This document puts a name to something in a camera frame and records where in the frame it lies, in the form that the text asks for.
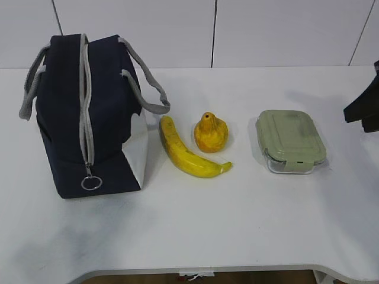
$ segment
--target insulated bag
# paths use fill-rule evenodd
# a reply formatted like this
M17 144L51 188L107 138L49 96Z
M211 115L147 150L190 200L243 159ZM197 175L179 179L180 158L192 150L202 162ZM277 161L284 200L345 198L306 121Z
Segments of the insulated bag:
M163 105L143 99L130 56ZM62 198L141 189L147 156L143 109L165 114L170 103L128 42L118 35L91 43L85 34L53 36L29 70L20 118L30 119L35 97L37 123Z

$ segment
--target plastic fruit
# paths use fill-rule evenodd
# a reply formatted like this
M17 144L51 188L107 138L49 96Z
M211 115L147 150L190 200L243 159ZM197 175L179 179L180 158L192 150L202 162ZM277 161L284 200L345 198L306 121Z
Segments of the plastic fruit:
M189 151L178 135L174 121L164 115L159 123L160 137L168 156L176 167L199 178L213 178L227 172L232 163L217 164Z
M206 112L195 127L195 141L206 153L220 151L226 144L229 132L226 123L211 112Z

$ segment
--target glass food container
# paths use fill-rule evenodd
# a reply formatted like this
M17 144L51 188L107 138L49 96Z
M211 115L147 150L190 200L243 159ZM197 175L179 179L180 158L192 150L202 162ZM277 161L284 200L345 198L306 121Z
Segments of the glass food container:
M326 160L326 149L310 116L269 110L256 122L259 146L274 173L311 173Z

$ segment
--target yellow banana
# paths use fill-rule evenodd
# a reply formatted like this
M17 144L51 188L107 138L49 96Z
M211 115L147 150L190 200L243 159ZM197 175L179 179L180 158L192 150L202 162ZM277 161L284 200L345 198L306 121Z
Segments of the yellow banana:
M231 162L217 164L189 151L180 139L171 117L164 115L160 119L159 130L168 156L182 171L199 178L213 178L232 167Z

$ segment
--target gray handle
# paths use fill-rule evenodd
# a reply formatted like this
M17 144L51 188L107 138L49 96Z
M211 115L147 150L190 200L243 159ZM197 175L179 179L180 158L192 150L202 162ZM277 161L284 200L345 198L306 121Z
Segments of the gray handle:
M147 111L152 112L153 114L166 114L170 110L170 103L167 100L166 92L163 89L163 87L157 82L157 80L154 78L154 76L151 74L149 68L146 66L146 64L143 62L141 57L135 52L135 50L132 48L132 46L123 38L118 38L119 43L123 43L129 52L129 54L132 56L132 58L141 66L141 69L144 73L144 76L149 83L150 86L154 87L159 93L160 93L160 101L163 103L163 105L156 105L156 104L150 104L144 100L142 97L141 91L138 87L138 84L132 77L132 75L129 73L128 70L123 69L121 71L121 75L126 77L128 79L128 82L134 92L134 95L136 96L138 102L140 105L146 109Z
M37 96L38 83L40 81L41 74L46 71L45 65L41 68L39 67L49 47L50 44L42 47L33 64L31 65L28 75L26 76L23 104L18 113L18 116L24 120L29 120L31 117L33 99Z

